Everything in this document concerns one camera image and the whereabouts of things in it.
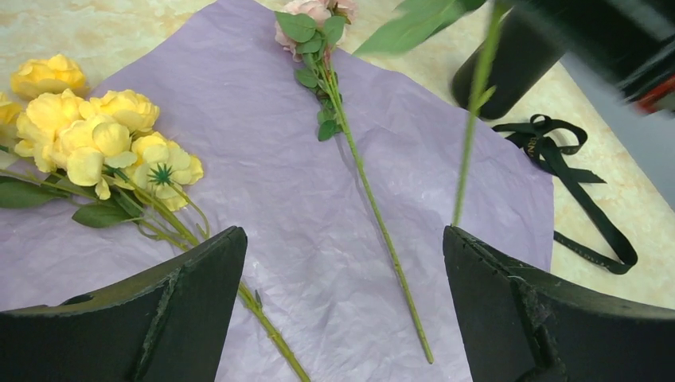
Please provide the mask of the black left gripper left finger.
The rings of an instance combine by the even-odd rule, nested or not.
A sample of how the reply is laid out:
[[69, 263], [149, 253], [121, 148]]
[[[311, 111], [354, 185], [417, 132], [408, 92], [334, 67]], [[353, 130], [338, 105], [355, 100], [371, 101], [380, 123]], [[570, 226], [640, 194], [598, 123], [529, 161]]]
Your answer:
[[58, 306], [2, 312], [2, 380], [214, 380], [247, 246], [232, 226]]

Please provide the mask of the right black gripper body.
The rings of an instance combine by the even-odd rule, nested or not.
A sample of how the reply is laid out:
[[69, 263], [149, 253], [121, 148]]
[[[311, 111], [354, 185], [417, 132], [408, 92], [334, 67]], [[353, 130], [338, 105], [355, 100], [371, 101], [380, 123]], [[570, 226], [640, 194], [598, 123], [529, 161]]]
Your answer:
[[644, 114], [674, 112], [673, 0], [514, 1], [513, 8]]

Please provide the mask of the pink and white flower bunch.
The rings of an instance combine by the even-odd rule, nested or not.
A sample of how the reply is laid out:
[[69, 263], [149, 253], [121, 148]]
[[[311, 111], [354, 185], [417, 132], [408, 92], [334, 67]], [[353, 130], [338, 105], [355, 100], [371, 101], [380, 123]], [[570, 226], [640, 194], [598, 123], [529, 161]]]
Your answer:
[[320, 103], [320, 112], [317, 116], [318, 140], [325, 142], [340, 134], [345, 136], [358, 181], [363, 186], [384, 240], [423, 354], [427, 363], [433, 364], [435, 358], [407, 278], [373, 195], [363, 159], [357, 150], [333, 64], [334, 51], [343, 40], [347, 26], [354, 19], [355, 11], [356, 3], [353, 1], [289, 1], [275, 12], [275, 40], [291, 54], [294, 61], [303, 63], [302, 68], [294, 71], [294, 76], [296, 81], [310, 90]]

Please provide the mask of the purple wrapping paper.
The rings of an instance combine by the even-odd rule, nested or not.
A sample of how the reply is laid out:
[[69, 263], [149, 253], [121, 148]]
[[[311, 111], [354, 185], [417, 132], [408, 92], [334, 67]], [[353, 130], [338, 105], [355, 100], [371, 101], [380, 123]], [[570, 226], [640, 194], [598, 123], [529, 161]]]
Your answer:
[[[443, 258], [467, 113], [405, 75], [338, 51], [345, 111], [380, 213], [400, 257], [435, 363], [426, 362], [388, 251], [357, 187], [343, 137], [319, 142], [318, 102], [295, 81], [290, 54], [274, 40], [274, 14], [254, 1], [217, 1], [157, 48], [108, 77], [92, 95], [133, 89], [161, 108], [156, 128], [201, 159], [205, 176], [188, 194], [212, 232], [248, 237], [242, 279], [262, 298], [312, 381], [472, 381]], [[545, 271], [552, 260], [552, 177], [490, 127], [477, 127], [460, 226]], [[182, 250], [132, 224], [85, 228], [75, 206], [50, 202], [1, 210], [1, 311], [56, 307], [173, 260]], [[194, 325], [176, 361], [148, 371], [157, 381], [298, 381], [257, 320], [230, 297], [241, 255], [222, 256], [202, 290], [170, 310]], [[31, 328], [36, 357], [82, 353], [77, 376], [57, 364], [1, 381], [121, 381], [134, 353], [110, 357], [124, 326], [66, 336]]]

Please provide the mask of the black ribbon with gold lettering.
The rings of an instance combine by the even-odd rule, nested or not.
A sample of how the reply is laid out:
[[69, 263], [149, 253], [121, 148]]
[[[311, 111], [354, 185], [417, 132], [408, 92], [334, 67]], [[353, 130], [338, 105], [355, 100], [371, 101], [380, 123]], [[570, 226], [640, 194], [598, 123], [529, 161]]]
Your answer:
[[[573, 133], [577, 143], [557, 145], [548, 134], [559, 129]], [[583, 184], [603, 184], [605, 181], [590, 170], [571, 168], [564, 160], [565, 155], [576, 154], [587, 142], [588, 135], [583, 128], [547, 115], [536, 114], [527, 123], [502, 123], [492, 127], [492, 130], [506, 133], [506, 139], [522, 149], [535, 166], [560, 179], [618, 258], [606, 257], [555, 231], [553, 239], [557, 243], [615, 275], [624, 275], [636, 265], [638, 254], [630, 241], [582, 187]]]

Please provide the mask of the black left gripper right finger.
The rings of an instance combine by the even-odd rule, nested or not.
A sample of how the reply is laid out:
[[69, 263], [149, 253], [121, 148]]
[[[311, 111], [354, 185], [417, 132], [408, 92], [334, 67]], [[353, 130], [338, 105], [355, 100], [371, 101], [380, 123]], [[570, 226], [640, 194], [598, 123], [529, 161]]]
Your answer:
[[473, 380], [673, 380], [673, 310], [571, 283], [455, 226], [443, 255]]

